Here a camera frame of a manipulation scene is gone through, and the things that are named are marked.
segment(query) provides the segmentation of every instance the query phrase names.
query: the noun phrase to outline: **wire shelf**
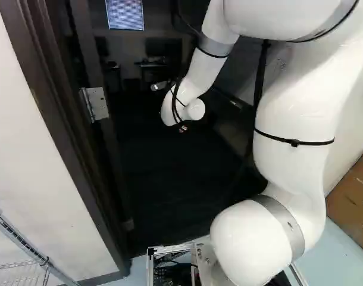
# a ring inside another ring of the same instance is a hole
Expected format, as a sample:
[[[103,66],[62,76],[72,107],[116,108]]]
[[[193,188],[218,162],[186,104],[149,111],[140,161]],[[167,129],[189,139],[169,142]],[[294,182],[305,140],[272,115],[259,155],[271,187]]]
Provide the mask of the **wire shelf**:
[[[0,265],[0,286],[46,286],[48,265],[41,267],[35,260]]]

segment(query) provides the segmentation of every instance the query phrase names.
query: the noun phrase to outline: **window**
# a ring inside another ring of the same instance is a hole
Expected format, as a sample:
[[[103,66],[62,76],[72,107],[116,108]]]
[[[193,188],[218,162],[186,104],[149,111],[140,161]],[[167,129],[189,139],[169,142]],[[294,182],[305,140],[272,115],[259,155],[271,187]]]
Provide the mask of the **window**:
[[[105,0],[109,29],[143,31],[142,0]]]

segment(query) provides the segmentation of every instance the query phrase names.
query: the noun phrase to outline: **cardboard box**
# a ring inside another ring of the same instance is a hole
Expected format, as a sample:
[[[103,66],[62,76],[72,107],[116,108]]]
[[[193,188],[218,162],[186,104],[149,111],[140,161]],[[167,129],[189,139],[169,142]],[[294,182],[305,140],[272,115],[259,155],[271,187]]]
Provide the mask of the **cardboard box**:
[[[363,248],[363,155],[326,199],[327,215]]]

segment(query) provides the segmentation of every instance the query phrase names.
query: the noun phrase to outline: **floor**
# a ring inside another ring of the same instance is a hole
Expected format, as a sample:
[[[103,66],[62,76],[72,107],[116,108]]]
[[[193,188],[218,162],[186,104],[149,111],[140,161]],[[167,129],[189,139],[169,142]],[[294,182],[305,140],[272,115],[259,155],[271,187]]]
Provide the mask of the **floor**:
[[[208,120],[189,123],[185,133],[166,127],[158,114],[163,96],[130,91],[115,98],[114,120],[136,225],[130,234],[135,254],[149,245],[178,244],[208,234],[220,211],[259,194],[266,184],[248,168],[229,189],[241,157]]]
[[[363,249],[354,243],[330,219],[322,238],[304,257],[296,262],[310,286],[363,286]],[[298,286],[291,271],[286,275],[292,286]],[[132,274],[104,286],[146,285],[146,257],[133,259]]]

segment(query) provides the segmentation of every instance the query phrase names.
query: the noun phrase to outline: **door hinge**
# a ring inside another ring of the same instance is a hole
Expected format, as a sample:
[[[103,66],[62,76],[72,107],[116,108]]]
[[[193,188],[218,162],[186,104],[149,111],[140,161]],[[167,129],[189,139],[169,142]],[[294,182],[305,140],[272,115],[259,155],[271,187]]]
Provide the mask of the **door hinge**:
[[[79,93],[86,106],[85,114],[92,123],[109,118],[109,109],[103,88],[81,88]]]

